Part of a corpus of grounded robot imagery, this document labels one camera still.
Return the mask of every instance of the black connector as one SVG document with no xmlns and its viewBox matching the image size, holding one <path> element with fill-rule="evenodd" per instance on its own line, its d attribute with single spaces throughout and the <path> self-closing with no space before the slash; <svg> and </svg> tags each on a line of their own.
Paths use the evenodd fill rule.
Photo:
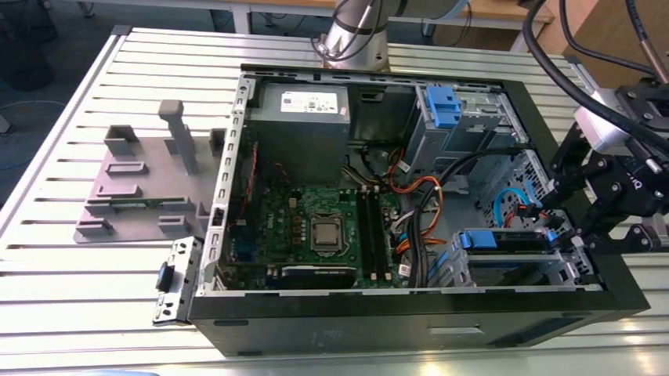
<svg viewBox="0 0 669 376">
<path fill-rule="evenodd" d="M 541 208 L 537 207 L 537 204 L 517 204 L 516 205 L 516 216 L 521 218 L 536 218 L 540 216 Z"/>
</svg>

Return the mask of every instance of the aluminum table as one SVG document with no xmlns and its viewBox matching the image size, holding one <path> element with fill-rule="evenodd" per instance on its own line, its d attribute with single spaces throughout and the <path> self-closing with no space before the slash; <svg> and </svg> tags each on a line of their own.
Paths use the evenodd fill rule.
<svg viewBox="0 0 669 376">
<path fill-rule="evenodd" d="M 178 375 L 213 374 L 210 368 L 226 375 L 669 374 L 668 255 L 627 257 L 651 310 L 531 349 L 226 360 L 193 327 L 153 327 L 157 270 L 170 243 L 73 241 L 107 151 L 103 137 L 110 125 L 122 124 L 139 136 L 166 136 L 162 99 L 185 101 L 193 132 L 225 127 L 241 63 L 320 65 L 304 38 L 138 28 L 110 37 L 0 211 L 0 373 L 103 367 Z M 556 63 L 592 90 L 583 69 L 560 57 Z M 392 45 L 391 66 L 525 81 L 563 139 L 576 104 L 529 55 Z"/>
</svg>

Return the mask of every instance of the slotted aluminum surface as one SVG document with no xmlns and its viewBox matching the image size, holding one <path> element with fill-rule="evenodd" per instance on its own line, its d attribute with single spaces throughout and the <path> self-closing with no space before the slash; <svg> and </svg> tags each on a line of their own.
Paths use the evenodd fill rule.
<svg viewBox="0 0 669 376">
<path fill-rule="evenodd" d="M 556 58 L 580 85 L 580 75 Z M 110 125 L 165 136 L 161 99 L 186 102 L 194 132 L 226 126 L 241 63 L 317 67 L 304 38 L 135 29 L 113 36 L 0 213 L 0 370 L 71 374 L 669 374 L 669 256 L 627 258 L 652 309 L 523 350 L 226 360 L 189 327 L 154 328 L 168 242 L 78 245 L 75 221 L 107 150 Z M 524 81 L 557 139 L 575 102 L 525 54 L 392 45 L 397 72 Z"/>
</svg>

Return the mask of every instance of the green circuit board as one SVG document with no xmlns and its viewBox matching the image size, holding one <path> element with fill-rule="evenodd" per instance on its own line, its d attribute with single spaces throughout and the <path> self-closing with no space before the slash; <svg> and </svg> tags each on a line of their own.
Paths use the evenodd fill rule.
<svg viewBox="0 0 669 376">
<path fill-rule="evenodd" d="M 395 193 L 380 194 L 384 218 L 397 208 Z M 276 188 L 265 190 L 261 198 L 258 220 L 258 240 L 252 246 L 253 263 L 272 265 L 277 263 L 313 266 L 349 266 L 357 269 L 357 288 L 401 287 L 403 280 L 393 265 L 389 240 L 386 256 L 392 280 L 372 280 L 364 277 L 364 256 L 361 254 L 357 190 L 337 188 Z M 341 223 L 344 246 L 329 257 L 312 250 L 312 223 L 332 219 Z M 249 244 L 236 244 L 249 248 Z M 241 270 L 240 277 L 246 288 L 265 289 L 264 275 L 253 268 Z"/>
</svg>

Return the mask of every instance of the power cable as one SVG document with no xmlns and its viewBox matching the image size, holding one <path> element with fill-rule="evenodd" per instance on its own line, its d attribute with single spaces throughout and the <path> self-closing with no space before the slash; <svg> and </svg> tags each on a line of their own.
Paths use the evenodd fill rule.
<svg viewBox="0 0 669 376">
<path fill-rule="evenodd" d="M 630 69 L 635 69 L 636 71 L 642 71 L 646 74 L 651 74 L 651 75 L 656 74 L 656 72 L 654 72 L 654 70 L 650 66 L 646 66 L 640 63 L 635 63 L 634 61 L 626 60 L 618 56 L 607 55 L 607 54 L 597 52 L 592 49 L 588 49 L 587 47 L 580 45 L 575 39 L 575 36 L 572 35 L 572 31 L 571 31 L 571 27 L 569 27 L 569 20 L 568 20 L 568 15 L 567 15 L 567 0 L 561 0 L 560 12 L 561 12 L 563 33 L 565 34 L 565 39 L 567 39 L 567 42 L 569 43 L 569 46 L 576 51 L 581 52 L 587 56 L 595 57 L 596 59 L 600 59 L 600 60 L 608 61 L 609 63 L 618 64 L 622 67 L 627 67 Z"/>
</svg>

